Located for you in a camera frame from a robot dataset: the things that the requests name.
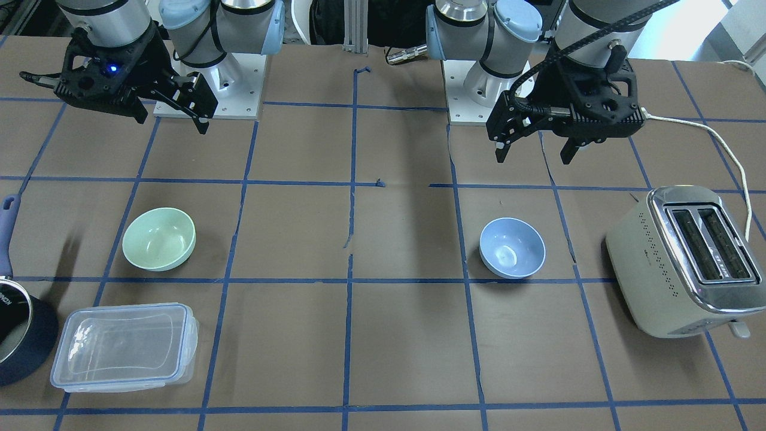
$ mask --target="saucepan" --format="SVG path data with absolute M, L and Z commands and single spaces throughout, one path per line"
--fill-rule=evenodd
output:
M 0 386 L 38 369 L 58 336 L 56 311 L 12 280 L 9 249 L 20 204 L 19 195 L 10 195 L 0 206 Z

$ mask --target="white cord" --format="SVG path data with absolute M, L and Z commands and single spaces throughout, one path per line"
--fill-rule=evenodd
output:
M 753 68 L 753 65 L 748 63 L 747 61 L 740 61 L 740 60 L 726 60 L 726 61 L 719 61 L 721 64 L 737 64 L 739 66 L 744 67 L 745 69 L 749 70 L 750 73 L 755 76 L 755 69 Z
M 709 131 L 715 137 L 715 139 L 721 143 L 721 146 L 723 146 L 723 149 L 726 151 L 728 156 L 732 158 L 732 161 L 737 166 L 737 169 L 739 169 L 739 175 L 742 178 L 742 190 L 745 192 L 745 205 L 748 208 L 748 218 L 747 218 L 747 221 L 745 222 L 745 241 L 750 242 L 750 224 L 752 224 L 752 219 L 753 219 L 753 208 L 750 203 L 750 191 L 748 189 L 748 178 L 745 175 L 745 168 L 742 167 L 739 160 L 737 160 L 737 156 L 734 155 L 734 153 L 732 152 L 732 149 L 729 148 L 728 144 L 723 140 L 721 135 L 719 135 L 718 132 L 716 132 L 712 128 L 707 127 L 705 124 L 693 123 L 691 121 L 677 120 L 675 118 L 658 117 L 656 115 L 649 114 L 649 111 L 647 111 L 647 109 L 644 107 L 641 107 L 641 112 L 643 112 L 643 115 L 648 120 L 668 121 L 670 123 L 686 124 L 687 126 L 694 126 L 694 127 L 699 127 L 700 129 L 705 129 Z

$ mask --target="table surface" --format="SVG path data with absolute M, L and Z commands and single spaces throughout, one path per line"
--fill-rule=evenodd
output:
M 195 375 L 65 394 L 51 355 L 0 388 L 0 429 L 766 428 L 766 314 L 746 341 L 726 327 L 652 338 L 604 248 L 656 186 L 714 189 L 744 222 L 738 173 L 705 131 L 649 121 L 570 166 L 543 133 L 498 164 L 482 127 L 449 126 L 439 62 L 286 45 L 260 120 L 213 120 L 202 136 L 190 120 L 67 107 L 18 78 L 60 69 L 66 43 L 0 39 L 0 192 L 22 192 L 15 279 L 61 322 L 94 305 L 188 305 Z M 707 123 L 740 157 L 766 262 L 766 95 L 731 65 L 633 65 L 651 113 Z M 122 234 L 160 206 L 191 215 L 196 249 L 141 271 Z M 530 279 L 481 262 L 479 233 L 500 216 L 545 239 Z

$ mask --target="blue pan handle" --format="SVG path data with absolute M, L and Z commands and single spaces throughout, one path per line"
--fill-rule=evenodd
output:
M 0 276 L 13 277 L 11 268 L 11 235 L 18 216 L 18 207 L 21 205 L 21 196 L 10 195 L 2 200 L 0 206 Z

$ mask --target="clear plastic food container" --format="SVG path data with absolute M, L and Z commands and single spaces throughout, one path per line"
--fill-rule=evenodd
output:
M 188 382 L 198 323 L 183 304 L 84 308 L 70 314 L 51 384 L 67 392 L 129 392 Z

